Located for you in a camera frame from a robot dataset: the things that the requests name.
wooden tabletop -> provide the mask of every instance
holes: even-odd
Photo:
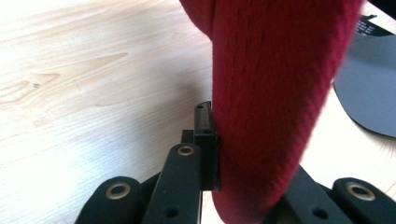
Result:
[[[177,0],[18,0],[0,18],[0,223],[73,223],[105,180],[161,171],[211,99],[211,42]],[[331,91],[302,165],[396,199],[395,150]],[[208,193],[203,209],[220,223]]]

red cloth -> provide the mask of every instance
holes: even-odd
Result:
[[[300,161],[343,60],[361,0],[181,0],[213,42],[226,223],[261,221]]]

light wood surface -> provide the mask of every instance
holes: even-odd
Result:
[[[1,2],[0,18],[0,223],[73,223],[105,180],[158,173],[211,99],[211,42],[177,0]],[[395,148],[331,91],[302,165],[395,199]],[[220,223],[210,194],[203,209]]]

